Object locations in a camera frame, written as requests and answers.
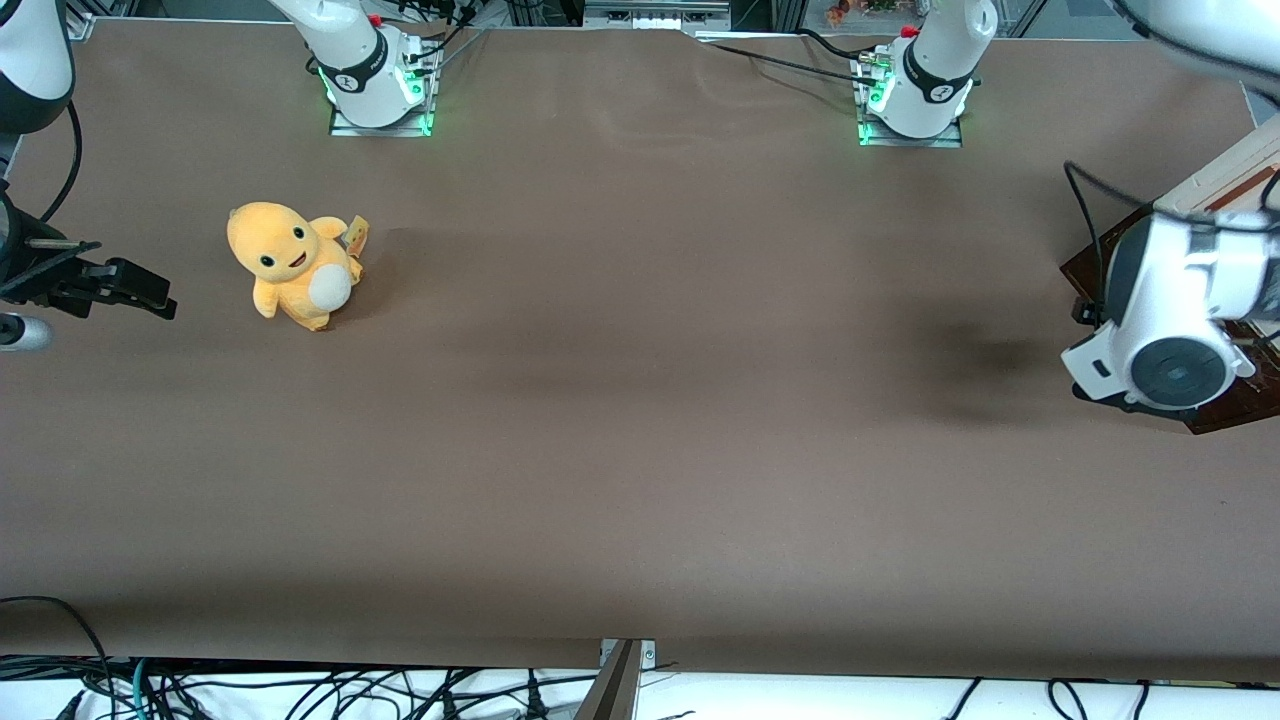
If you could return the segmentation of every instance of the white belly patch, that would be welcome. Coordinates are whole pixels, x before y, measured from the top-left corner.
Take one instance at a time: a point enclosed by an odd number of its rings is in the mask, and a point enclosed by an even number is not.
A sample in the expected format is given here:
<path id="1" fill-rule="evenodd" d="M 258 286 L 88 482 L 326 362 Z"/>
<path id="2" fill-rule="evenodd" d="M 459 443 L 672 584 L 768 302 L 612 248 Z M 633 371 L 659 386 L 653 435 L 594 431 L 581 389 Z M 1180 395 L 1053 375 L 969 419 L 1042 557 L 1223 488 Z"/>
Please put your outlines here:
<path id="1" fill-rule="evenodd" d="M 351 297 L 351 275 L 342 265 L 320 265 L 311 275 L 307 295 L 325 313 L 337 310 Z"/>

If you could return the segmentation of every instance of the metal bracket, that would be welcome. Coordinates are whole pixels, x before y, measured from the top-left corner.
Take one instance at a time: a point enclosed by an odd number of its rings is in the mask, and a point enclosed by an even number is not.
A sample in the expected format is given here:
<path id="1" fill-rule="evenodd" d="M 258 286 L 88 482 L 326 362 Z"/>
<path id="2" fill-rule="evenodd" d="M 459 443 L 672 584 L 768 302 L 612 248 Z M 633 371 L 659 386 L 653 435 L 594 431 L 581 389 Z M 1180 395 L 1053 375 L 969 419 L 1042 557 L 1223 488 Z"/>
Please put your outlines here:
<path id="1" fill-rule="evenodd" d="M 600 643 L 600 674 L 586 691 L 573 720 L 632 720 L 641 669 L 653 667 L 658 652 L 653 641 L 607 639 Z"/>
<path id="2" fill-rule="evenodd" d="M 600 641 L 600 667 L 609 660 L 609 653 L 618 646 L 614 639 Z M 653 670 L 658 666 L 658 643 L 655 641 L 637 641 L 640 643 L 640 669 Z"/>

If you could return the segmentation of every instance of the table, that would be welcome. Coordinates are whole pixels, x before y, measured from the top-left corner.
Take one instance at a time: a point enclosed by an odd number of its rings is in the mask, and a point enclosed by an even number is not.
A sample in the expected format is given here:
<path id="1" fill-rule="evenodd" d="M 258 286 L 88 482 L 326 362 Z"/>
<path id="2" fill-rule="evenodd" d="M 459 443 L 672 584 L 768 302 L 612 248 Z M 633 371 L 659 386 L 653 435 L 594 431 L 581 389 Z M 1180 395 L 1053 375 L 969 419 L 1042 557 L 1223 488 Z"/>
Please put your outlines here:
<path id="1" fill-rule="evenodd" d="M 509 31 L 447 67 L 435 137 L 372 140 L 325 135 L 305 59 L 252 23 L 77 47 L 55 224 L 179 311 L 4 359 L 5 594 L 118 655 L 1277 675 L 1277 425 L 1192 438 L 1057 360 L 1061 163 L 1164 192 L 1249 131 L 1238 86 L 997 41 L 964 149 L 860 147 L 838 81 Z M 69 154 L 64 123 L 24 141 L 20 206 Z M 253 311 L 223 234 L 252 200 L 370 220 L 332 332 Z M 29 612 L 6 650 L 84 650 Z"/>

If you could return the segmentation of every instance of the plush toy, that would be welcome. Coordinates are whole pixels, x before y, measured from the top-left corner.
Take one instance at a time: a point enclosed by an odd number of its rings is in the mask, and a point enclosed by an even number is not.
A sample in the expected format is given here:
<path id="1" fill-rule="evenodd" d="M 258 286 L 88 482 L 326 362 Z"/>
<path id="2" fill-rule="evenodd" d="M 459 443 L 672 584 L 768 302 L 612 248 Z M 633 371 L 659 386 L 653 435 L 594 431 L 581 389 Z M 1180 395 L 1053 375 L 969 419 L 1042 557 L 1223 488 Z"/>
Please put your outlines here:
<path id="1" fill-rule="evenodd" d="M 308 331 L 329 325 L 329 313 L 351 297 L 365 269 L 360 258 L 369 223 L 356 215 L 351 227 L 338 218 L 310 223 L 275 202 L 250 202 L 232 210 L 227 241 L 241 265 L 257 278 L 253 306 L 264 318 L 284 314 Z"/>

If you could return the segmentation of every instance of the plush toy tag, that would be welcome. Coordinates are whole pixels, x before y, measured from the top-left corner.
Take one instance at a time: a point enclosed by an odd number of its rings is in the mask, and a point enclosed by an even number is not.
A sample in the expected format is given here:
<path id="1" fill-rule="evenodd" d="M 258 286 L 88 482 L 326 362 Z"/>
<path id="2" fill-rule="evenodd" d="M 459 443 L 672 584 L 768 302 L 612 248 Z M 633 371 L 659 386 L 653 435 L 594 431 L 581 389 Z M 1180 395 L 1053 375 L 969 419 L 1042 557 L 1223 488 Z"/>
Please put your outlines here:
<path id="1" fill-rule="evenodd" d="M 356 215 L 347 232 L 342 236 L 342 246 L 347 249 L 347 255 L 360 258 L 365 250 L 365 241 L 369 240 L 369 222 Z"/>

